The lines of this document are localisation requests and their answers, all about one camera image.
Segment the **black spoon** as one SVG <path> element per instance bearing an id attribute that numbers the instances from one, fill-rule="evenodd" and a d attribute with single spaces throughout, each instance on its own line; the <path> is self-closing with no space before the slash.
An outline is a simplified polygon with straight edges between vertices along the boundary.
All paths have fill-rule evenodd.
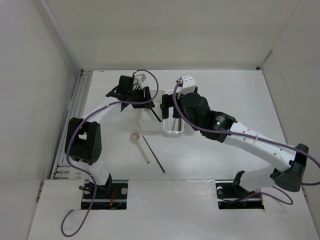
<path id="1" fill-rule="evenodd" d="M 152 112 L 152 114 L 155 116 L 155 118 L 161 123 L 162 120 L 160 119 L 160 117 L 157 115 L 157 113 L 154 111 L 153 108 L 150 108 L 150 111 Z"/>

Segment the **cream wooden spoon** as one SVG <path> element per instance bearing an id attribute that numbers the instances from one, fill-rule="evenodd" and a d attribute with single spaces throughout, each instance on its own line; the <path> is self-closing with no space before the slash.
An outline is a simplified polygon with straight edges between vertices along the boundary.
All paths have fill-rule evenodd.
<path id="1" fill-rule="evenodd" d="M 150 163 L 150 160 L 148 158 L 148 156 L 146 155 L 142 145 L 141 145 L 141 142 L 140 142 L 140 134 L 137 133 L 137 132 L 133 132 L 130 136 L 130 140 L 136 144 L 136 146 L 138 147 L 139 151 L 141 152 L 144 160 L 146 161 L 147 164 Z"/>

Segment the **dark thin chopstick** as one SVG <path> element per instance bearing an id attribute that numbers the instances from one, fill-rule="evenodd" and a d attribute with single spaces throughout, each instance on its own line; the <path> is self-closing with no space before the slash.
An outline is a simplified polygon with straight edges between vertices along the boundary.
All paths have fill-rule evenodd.
<path id="1" fill-rule="evenodd" d="M 159 165 L 161 171 L 163 172 L 163 174 L 166 173 L 166 171 L 164 170 L 163 166 L 161 165 L 160 161 L 158 160 L 157 156 L 155 155 L 154 151 L 152 150 L 151 146 L 149 145 L 147 139 L 145 138 L 144 135 L 142 135 L 143 140 L 145 141 L 146 145 L 148 146 L 150 152 L 152 153 L 154 159 L 156 160 L 157 164 Z"/>

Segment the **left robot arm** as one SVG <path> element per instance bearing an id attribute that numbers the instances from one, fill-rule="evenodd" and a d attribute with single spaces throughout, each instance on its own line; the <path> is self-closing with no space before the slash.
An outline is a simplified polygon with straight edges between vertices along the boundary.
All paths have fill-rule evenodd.
<path id="1" fill-rule="evenodd" d="M 146 76 L 121 75 L 118 85 L 108 92 L 100 105 L 82 117 L 68 122 L 64 152 L 66 161 L 75 170 L 89 176 L 87 191 L 107 198 L 112 192 L 112 176 L 100 159 L 102 153 L 101 128 L 115 115 L 131 105 L 135 109 L 155 106 L 156 94 L 151 94 L 142 82 Z"/>

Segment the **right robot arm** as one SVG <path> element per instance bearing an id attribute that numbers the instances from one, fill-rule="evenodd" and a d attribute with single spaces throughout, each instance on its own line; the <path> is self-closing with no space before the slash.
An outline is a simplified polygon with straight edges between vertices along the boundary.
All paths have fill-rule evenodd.
<path id="1" fill-rule="evenodd" d="M 187 92 L 164 94 L 160 104 L 163 119 L 183 118 L 205 138 L 242 149 L 269 164 L 254 171 L 239 171 L 231 185 L 235 196 L 243 197 L 267 187 L 300 191 L 309 151 L 306 145 L 285 145 L 259 134 L 235 117 L 210 109 L 207 99 L 197 90 L 194 87 Z"/>

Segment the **white perforated basket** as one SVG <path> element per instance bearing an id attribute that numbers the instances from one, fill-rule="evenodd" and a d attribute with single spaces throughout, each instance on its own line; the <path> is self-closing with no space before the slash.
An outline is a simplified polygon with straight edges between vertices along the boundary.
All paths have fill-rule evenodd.
<path id="1" fill-rule="evenodd" d="M 171 136 L 178 136 L 184 131 L 184 121 L 180 117 L 175 117 L 175 105 L 173 102 L 173 90 L 167 90 L 162 96 L 160 109 L 163 119 L 163 130 Z"/>

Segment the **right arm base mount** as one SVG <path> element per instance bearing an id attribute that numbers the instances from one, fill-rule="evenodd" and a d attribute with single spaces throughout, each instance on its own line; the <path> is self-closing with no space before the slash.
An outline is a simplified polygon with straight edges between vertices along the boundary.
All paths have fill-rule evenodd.
<path id="1" fill-rule="evenodd" d="M 260 194 L 247 191 L 240 186 L 240 179 L 244 171 L 239 171 L 233 180 L 216 180 L 217 205 L 220 210 L 264 210 L 264 203 Z"/>

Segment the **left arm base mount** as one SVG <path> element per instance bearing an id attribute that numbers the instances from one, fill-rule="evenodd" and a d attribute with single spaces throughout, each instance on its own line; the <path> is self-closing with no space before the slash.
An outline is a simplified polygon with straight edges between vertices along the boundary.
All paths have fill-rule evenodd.
<path id="1" fill-rule="evenodd" d="M 84 186 L 79 187 L 83 191 L 81 209 L 88 210 L 94 194 L 92 182 L 85 182 Z M 97 190 L 92 210 L 126 210 L 129 185 L 127 180 L 113 180 L 111 189 L 104 192 Z"/>

